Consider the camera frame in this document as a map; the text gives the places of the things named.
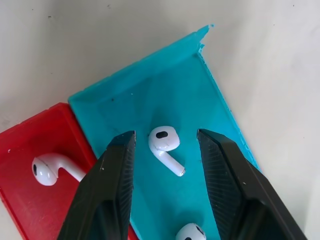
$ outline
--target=teal tray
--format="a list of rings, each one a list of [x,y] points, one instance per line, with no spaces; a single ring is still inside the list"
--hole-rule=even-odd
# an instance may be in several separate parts
[[[141,240],[174,240],[185,224],[220,239],[206,190],[197,129],[226,135],[257,168],[216,82],[201,55],[205,26],[69,98],[96,157],[111,139],[136,131],[130,222]],[[170,154],[185,166],[174,175],[151,153],[148,134],[176,129],[181,144]]]

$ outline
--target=white table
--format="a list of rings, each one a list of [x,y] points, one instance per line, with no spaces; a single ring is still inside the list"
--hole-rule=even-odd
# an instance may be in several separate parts
[[[264,174],[317,240],[319,12],[318,0],[2,0],[0,131],[214,23],[208,66]],[[21,239],[3,206],[0,229]]]

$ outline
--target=textured grip surface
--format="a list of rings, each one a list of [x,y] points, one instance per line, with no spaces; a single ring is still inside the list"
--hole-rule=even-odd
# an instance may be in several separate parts
[[[199,144],[206,188],[219,235],[221,240],[228,240],[241,205],[241,192],[219,146],[204,137],[199,138]]]
[[[119,181],[117,199],[119,204],[119,227],[122,239],[128,236],[128,225],[130,220],[133,181],[134,181],[134,159],[136,140],[132,138],[124,155],[121,179]]]

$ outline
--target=red plastic container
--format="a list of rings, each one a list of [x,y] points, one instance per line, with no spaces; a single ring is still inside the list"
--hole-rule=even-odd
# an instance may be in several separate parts
[[[53,186],[39,184],[34,157],[60,153],[88,172],[96,157],[66,103],[0,133],[0,195],[22,237],[55,240],[79,183],[63,169]],[[129,240],[137,240],[129,227]]]

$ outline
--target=earbud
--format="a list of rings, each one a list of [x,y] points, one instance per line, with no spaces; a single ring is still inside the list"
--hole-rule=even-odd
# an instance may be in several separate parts
[[[58,153],[37,156],[32,162],[32,172],[35,179],[45,186],[52,186],[56,183],[59,168],[65,169],[79,182],[86,175],[70,158]]]
[[[174,174],[181,177],[186,169],[167,153],[179,145],[179,136],[172,126],[156,127],[149,135],[149,148],[152,153]]]
[[[185,225],[175,236],[175,240],[206,240],[206,234],[195,223]]]

